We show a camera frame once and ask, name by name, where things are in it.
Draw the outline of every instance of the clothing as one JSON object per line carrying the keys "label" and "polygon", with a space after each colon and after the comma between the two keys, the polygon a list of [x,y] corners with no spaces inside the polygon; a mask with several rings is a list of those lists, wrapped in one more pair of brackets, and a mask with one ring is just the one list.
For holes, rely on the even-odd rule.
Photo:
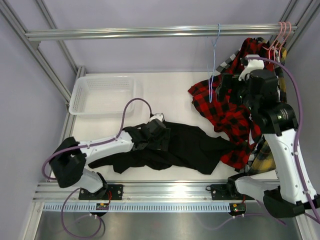
{"label": "clothing", "polygon": [[[280,63],[282,65],[285,64],[287,57],[287,50],[283,47],[281,49],[281,59]],[[280,101],[282,103],[287,102],[287,93],[286,93],[286,81],[283,70],[281,67],[275,68],[275,73],[278,76],[278,88],[280,91]],[[276,169],[276,163],[274,160],[274,156],[271,152],[268,142],[262,138],[259,142],[260,147],[258,147],[258,151],[256,151],[255,158],[252,162],[248,164],[250,167],[248,168],[248,175],[262,174]]]}
{"label": "clothing", "polygon": [[[222,73],[240,74],[244,70],[241,58],[248,54],[258,54],[268,57],[269,44],[262,38],[247,38],[240,50],[234,53],[215,71],[212,88],[215,90],[222,80]],[[274,65],[264,63],[265,69],[274,71]],[[224,154],[221,161],[236,169],[242,169],[248,162],[250,153],[261,138],[258,125],[250,120],[250,111],[244,106],[237,106],[229,102],[229,96],[218,102],[216,93],[213,93],[212,102],[209,102],[208,80],[201,81],[192,86],[188,92],[192,95],[192,103],[196,110],[207,118],[214,126],[216,132],[225,132],[230,142],[236,144],[233,151]]]}
{"label": "clothing", "polygon": [[98,159],[89,164],[90,168],[113,165],[116,173],[128,168],[148,166],[163,170],[172,165],[198,170],[210,175],[225,155],[235,148],[235,144],[222,137],[209,137],[197,126],[163,122],[170,129],[168,151],[142,149],[117,153]]}

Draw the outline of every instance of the clothes rail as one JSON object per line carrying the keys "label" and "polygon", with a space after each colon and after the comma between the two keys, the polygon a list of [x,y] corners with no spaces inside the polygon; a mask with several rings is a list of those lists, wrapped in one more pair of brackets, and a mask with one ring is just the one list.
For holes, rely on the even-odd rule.
{"label": "clothes rail", "polygon": [[[292,25],[290,34],[297,29]],[[273,24],[221,24],[220,36],[262,36],[277,35],[281,30],[278,23]],[[99,29],[50,29],[27,31],[25,36],[31,42],[81,39],[129,39],[129,38],[168,38],[216,36],[218,25],[168,26],[136,28]]]}

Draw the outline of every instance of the white plastic bin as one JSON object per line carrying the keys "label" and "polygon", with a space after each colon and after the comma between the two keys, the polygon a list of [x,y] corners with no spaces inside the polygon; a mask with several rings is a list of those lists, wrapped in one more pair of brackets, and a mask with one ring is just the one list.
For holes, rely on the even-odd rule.
{"label": "white plastic bin", "polygon": [[[127,102],[136,97],[132,76],[83,76],[77,79],[69,112],[81,117],[103,118],[122,114]],[[132,102],[126,110],[135,108]]]}

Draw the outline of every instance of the perforated metal strip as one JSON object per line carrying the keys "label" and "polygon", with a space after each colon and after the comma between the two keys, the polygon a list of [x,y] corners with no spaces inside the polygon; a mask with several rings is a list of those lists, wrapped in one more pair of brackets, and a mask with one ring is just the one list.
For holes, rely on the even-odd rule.
{"label": "perforated metal strip", "polygon": [[[45,203],[43,210],[61,211],[62,202]],[[99,203],[67,203],[64,212],[111,212],[111,213],[229,213],[228,203],[111,203],[108,209]]]}

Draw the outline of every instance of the black cloth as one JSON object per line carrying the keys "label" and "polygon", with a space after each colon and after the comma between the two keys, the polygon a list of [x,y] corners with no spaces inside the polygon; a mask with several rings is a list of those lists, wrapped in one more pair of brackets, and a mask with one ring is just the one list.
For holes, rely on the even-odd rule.
{"label": "black cloth", "polygon": [[135,150],[103,157],[89,164],[94,169],[113,165],[116,173],[128,168],[148,166],[154,170],[163,170],[172,165],[198,170],[210,175],[220,161],[220,157],[232,151],[235,144],[222,137],[209,137],[197,126],[164,122],[171,130],[168,151]]}

